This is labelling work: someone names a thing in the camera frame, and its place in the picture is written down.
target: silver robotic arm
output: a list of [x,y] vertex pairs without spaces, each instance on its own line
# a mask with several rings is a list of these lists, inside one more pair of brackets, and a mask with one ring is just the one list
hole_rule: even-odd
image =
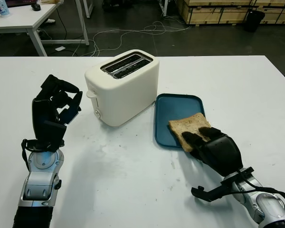
[[232,138],[215,128],[200,128],[199,131],[210,141],[204,142],[196,134],[182,133],[193,147],[191,155],[225,178],[221,186],[208,192],[202,186],[192,188],[192,195],[208,202],[233,195],[259,228],[285,228],[285,204],[277,196],[279,194],[285,199],[285,193],[263,187],[251,174],[254,171],[251,167],[243,168],[240,151]]
[[[53,75],[41,86],[33,100],[32,115],[36,139],[22,141],[22,158],[29,175],[24,181],[13,228],[48,228],[52,219],[57,192],[61,187],[58,176],[64,156],[63,136],[69,124],[81,110],[82,92]],[[75,93],[71,98],[66,92]],[[27,159],[26,150],[31,154]]]
[[[262,187],[261,183],[251,174],[246,180],[254,186]],[[246,192],[254,190],[255,188],[247,182],[245,180],[233,182],[232,191]],[[259,228],[285,227],[285,204],[276,194],[253,191],[233,194],[233,196],[247,209],[251,218],[259,224]]]

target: computer mouse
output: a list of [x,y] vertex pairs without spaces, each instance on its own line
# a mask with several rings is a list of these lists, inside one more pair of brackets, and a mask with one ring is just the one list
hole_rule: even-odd
[[34,11],[40,11],[41,7],[39,4],[32,4],[31,7],[33,8]]

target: toaster slot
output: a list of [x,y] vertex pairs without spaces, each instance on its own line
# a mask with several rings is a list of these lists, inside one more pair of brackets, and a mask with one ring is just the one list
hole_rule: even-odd
[[126,59],[124,59],[124,60],[118,62],[118,63],[115,63],[115,64],[113,64],[113,65],[111,65],[111,66],[105,68],[105,70],[106,70],[107,72],[112,73],[112,72],[114,72],[114,71],[116,71],[116,70],[118,70],[118,69],[124,67],[125,65],[128,65],[128,64],[130,64],[130,63],[135,62],[136,60],[138,60],[138,59],[140,59],[140,58],[141,58],[141,57],[140,57],[139,55],[137,55],[137,54],[132,55],[132,56],[130,56],[130,57],[128,57],[128,58],[126,58]]
[[114,76],[116,78],[123,78],[123,77],[129,75],[130,73],[133,73],[134,71],[142,68],[143,66],[147,65],[148,63],[150,63],[149,60],[143,59],[142,61],[139,61],[139,62],[131,65],[130,67],[128,67],[128,68],[126,68],[126,69],[124,69],[124,70],[114,74]]

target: toaster knob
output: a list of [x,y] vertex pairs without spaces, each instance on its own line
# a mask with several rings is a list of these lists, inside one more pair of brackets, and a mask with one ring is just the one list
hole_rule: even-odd
[[100,113],[99,113],[99,111],[95,110],[95,111],[94,111],[94,115],[95,115],[98,119],[100,119]]

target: table surface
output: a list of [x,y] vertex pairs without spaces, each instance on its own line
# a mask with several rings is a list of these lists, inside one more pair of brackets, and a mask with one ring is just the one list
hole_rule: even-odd
[[[34,137],[31,102],[53,74],[87,91],[85,71],[106,57],[0,57],[0,227],[12,227],[23,181],[22,139]],[[285,191],[285,78],[264,56],[159,57],[158,94],[200,97],[264,186]],[[51,227],[253,228],[232,196],[208,203],[191,186],[222,180],[153,136],[154,105],[120,127],[96,119],[84,96],[68,126]]]
[[42,4],[40,2],[39,4],[41,6],[40,11],[34,11],[30,5],[9,8],[9,15],[0,15],[0,29],[33,28],[49,11],[56,7],[56,4]]

